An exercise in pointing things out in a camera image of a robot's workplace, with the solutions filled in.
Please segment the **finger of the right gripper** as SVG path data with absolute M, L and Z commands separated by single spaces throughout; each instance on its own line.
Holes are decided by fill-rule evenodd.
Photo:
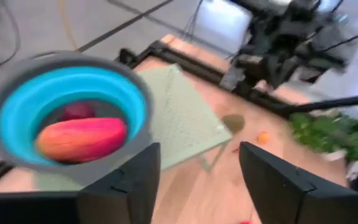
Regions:
M 228 71 L 221 79 L 221 88 L 231 93 L 247 93 L 253 89 L 250 79 L 244 75 L 245 70 L 235 65 L 230 65 Z
M 277 89 L 282 83 L 287 82 L 292 76 L 300 61 L 295 58 L 280 58 L 276 55 L 268 56 L 268 83 L 273 89 Z

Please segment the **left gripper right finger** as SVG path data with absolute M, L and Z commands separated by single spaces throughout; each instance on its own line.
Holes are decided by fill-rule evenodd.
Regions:
M 358 224 L 358 192 L 249 143 L 239 146 L 242 176 L 262 224 Z

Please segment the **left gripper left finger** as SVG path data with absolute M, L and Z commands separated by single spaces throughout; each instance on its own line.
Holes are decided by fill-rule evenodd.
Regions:
M 0 224 L 151 224 L 160 144 L 79 191 L 0 193 Z

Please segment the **brown-green kiwi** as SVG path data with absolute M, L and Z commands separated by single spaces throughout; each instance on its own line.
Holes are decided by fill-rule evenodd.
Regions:
M 240 132 L 245 125 L 244 117 L 240 114 L 227 114 L 221 118 L 221 121 L 233 134 Z

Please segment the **orange-red mango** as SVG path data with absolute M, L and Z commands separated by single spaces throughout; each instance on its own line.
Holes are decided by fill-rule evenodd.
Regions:
M 116 152 L 127 134 L 127 125 L 119 118 L 73 119 L 47 126 L 35 144 L 52 160 L 89 162 Z

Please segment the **dark red plum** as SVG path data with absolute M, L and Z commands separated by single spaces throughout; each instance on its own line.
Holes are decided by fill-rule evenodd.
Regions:
M 85 119 L 95 117 L 95 111 L 91 104 L 76 102 L 63 107 L 59 121 L 73 119 Z

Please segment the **blue collapsible bowl grey rim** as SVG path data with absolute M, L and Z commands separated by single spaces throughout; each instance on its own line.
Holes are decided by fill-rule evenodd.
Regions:
M 101 100 L 121 109 L 129 134 L 120 150 L 100 159 L 63 165 L 41 156 L 34 138 L 42 120 L 58 107 L 78 100 Z M 25 58 L 0 83 L 0 157 L 37 172 L 64 175 L 89 185 L 151 143 L 154 99 L 144 79 L 127 66 L 78 52 L 59 51 Z

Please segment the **green perforated metal stand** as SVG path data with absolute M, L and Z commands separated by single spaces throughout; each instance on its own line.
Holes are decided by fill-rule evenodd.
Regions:
M 167 65 L 139 72 L 154 98 L 152 138 L 161 144 L 161 168 L 198 158 L 205 171 L 213 169 L 206 152 L 215 147 L 223 151 L 231 132 L 215 115 L 178 65 Z

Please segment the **green artificial plant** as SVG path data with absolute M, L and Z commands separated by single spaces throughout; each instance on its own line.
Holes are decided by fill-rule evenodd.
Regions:
M 313 116 L 293 113 L 290 127 L 294 139 L 312 151 L 346 152 L 346 159 L 358 161 L 358 120 L 344 114 Z

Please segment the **black aluminium rig frame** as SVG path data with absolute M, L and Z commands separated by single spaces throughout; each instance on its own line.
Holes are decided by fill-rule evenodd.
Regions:
M 194 74 L 195 76 L 218 86 L 223 78 L 228 76 L 216 67 L 202 62 L 181 50 L 175 50 L 161 40 L 156 40 L 151 43 L 144 51 L 136 55 L 130 49 L 122 48 L 119 51 L 119 56 L 114 60 L 118 63 L 128 66 L 133 69 L 140 65 L 149 57 L 159 58 L 168 63 L 177 63 L 185 71 Z M 274 96 L 262 93 L 260 90 L 250 90 L 246 95 L 244 88 L 246 84 L 243 81 L 238 81 L 232 94 L 241 97 L 243 100 L 249 101 L 259 107 L 262 107 L 270 112 L 288 119 L 294 113 L 306 113 L 314 110 L 328 110 L 333 108 L 341 108 L 345 106 L 358 106 L 358 96 L 340 98 L 336 100 L 324 100 L 316 103 L 306 103 L 302 105 L 291 105 Z M 6 175 L 14 166 L 6 161 L 0 161 L 0 178 Z M 358 189 L 358 178 L 352 182 L 353 186 Z

